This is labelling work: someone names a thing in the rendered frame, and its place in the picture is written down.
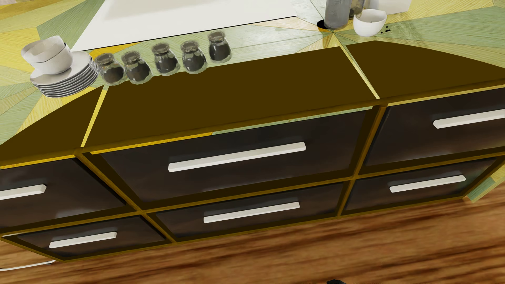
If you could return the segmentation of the dark brown drawer cabinet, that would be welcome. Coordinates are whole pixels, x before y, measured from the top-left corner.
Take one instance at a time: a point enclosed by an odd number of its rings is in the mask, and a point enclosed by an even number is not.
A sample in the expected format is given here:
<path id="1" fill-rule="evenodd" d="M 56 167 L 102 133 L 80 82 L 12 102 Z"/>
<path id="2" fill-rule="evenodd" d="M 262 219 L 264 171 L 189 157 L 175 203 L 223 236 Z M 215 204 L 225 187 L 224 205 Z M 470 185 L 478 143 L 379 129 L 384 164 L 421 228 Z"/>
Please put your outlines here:
<path id="1" fill-rule="evenodd" d="M 362 42 L 96 88 L 0 145 L 0 241 L 71 262 L 429 203 L 505 170 L 505 67 Z"/>

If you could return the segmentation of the glass spice jar dark contents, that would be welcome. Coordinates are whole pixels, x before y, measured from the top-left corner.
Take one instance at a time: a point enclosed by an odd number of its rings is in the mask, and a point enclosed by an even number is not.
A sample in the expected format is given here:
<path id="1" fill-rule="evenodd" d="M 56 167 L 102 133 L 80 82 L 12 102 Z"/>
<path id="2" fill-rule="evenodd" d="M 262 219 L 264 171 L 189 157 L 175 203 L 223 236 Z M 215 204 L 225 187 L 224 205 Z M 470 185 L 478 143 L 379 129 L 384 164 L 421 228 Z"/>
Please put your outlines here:
<path id="1" fill-rule="evenodd" d="M 170 50 L 170 45 L 166 42 L 159 42 L 152 46 L 156 69 L 160 75 L 169 76 L 175 74 L 180 69 L 177 57 Z"/>
<path id="2" fill-rule="evenodd" d="M 204 53 L 199 48 L 199 43 L 190 40 L 180 45 L 182 51 L 182 63 L 185 71 L 189 74 L 198 74 L 207 68 Z"/>
<path id="3" fill-rule="evenodd" d="M 212 31 L 208 35 L 209 55 L 214 63 L 224 63 L 231 59 L 231 48 L 221 30 Z"/>
<path id="4" fill-rule="evenodd" d="M 112 53 L 103 53 L 94 59 L 99 67 L 99 72 L 107 85 L 119 85 L 124 82 L 127 77 L 122 65 L 115 59 Z"/>
<path id="5" fill-rule="evenodd" d="M 142 59 L 140 52 L 128 51 L 121 56 L 128 79 L 135 85 L 149 81 L 153 74 L 148 64 Z"/>

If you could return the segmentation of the white sink basin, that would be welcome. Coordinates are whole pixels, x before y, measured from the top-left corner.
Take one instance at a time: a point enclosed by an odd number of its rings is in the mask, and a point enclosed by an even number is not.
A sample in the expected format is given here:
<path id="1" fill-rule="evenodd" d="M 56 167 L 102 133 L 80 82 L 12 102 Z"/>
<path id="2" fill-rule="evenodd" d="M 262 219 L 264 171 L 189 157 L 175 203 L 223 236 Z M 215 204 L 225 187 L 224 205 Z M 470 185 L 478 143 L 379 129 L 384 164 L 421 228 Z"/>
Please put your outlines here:
<path id="1" fill-rule="evenodd" d="M 290 0 L 104 0 L 72 51 L 295 16 Z"/>

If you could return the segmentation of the tall grey glass container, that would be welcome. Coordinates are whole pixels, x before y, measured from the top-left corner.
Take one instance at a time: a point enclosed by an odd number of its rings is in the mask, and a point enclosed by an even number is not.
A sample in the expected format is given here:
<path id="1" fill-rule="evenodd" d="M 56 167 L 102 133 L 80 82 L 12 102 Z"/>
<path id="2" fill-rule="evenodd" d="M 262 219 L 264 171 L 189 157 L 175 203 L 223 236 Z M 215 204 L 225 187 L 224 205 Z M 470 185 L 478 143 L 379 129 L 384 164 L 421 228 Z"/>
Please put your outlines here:
<path id="1" fill-rule="evenodd" d="M 367 0 L 326 0 L 324 26 L 327 29 L 340 29 L 349 19 L 361 14 Z"/>

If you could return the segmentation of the small white bowl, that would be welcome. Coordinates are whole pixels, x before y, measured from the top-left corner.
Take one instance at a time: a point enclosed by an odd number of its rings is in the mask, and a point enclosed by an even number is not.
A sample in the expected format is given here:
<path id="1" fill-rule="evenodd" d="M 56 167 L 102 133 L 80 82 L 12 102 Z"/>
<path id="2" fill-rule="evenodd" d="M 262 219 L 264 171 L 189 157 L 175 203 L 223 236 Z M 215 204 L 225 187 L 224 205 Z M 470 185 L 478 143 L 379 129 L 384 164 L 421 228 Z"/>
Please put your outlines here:
<path id="1" fill-rule="evenodd" d="M 353 29 L 359 36 L 372 37 L 381 31 L 386 20 L 386 11 L 365 9 L 353 16 Z"/>

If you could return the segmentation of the white box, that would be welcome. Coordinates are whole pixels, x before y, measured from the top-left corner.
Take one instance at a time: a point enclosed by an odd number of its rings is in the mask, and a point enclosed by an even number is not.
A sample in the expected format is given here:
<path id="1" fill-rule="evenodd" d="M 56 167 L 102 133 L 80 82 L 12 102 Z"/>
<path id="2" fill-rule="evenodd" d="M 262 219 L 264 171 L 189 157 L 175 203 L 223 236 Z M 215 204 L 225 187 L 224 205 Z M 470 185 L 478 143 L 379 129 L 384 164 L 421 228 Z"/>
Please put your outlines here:
<path id="1" fill-rule="evenodd" d="M 366 9 L 385 11 L 386 14 L 398 14 L 409 10 L 412 0 L 368 0 Z"/>

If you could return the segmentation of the stack of white plates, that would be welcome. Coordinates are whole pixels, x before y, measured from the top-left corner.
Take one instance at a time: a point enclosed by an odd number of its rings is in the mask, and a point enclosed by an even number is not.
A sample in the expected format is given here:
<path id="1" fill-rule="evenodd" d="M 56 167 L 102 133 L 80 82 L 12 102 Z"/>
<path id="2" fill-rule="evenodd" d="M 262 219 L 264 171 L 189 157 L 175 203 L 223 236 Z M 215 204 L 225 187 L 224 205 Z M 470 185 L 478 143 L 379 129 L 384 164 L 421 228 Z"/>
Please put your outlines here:
<path id="1" fill-rule="evenodd" d="M 73 63 L 66 71 L 50 75 L 34 70 L 30 81 L 49 98 L 62 98 L 77 94 L 91 86 L 98 78 L 99 69 L 90 54 L 84 51 L 72 52 Z"/>

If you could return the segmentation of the white bowl on plates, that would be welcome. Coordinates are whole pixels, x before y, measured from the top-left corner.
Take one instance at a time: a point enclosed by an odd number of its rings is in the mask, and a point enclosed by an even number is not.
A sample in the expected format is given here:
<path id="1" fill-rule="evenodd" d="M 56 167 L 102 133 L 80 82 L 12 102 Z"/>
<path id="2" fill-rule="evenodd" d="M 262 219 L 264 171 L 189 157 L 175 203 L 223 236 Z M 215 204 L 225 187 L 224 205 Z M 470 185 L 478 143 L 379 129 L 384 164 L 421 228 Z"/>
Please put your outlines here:
<path id="1" fill-rule="evenodd" d="M 73 63 L 70 48 L 58 35 L 29 43 L 21 55 L 36 70 L 50 75 L 66 71 Z"/>

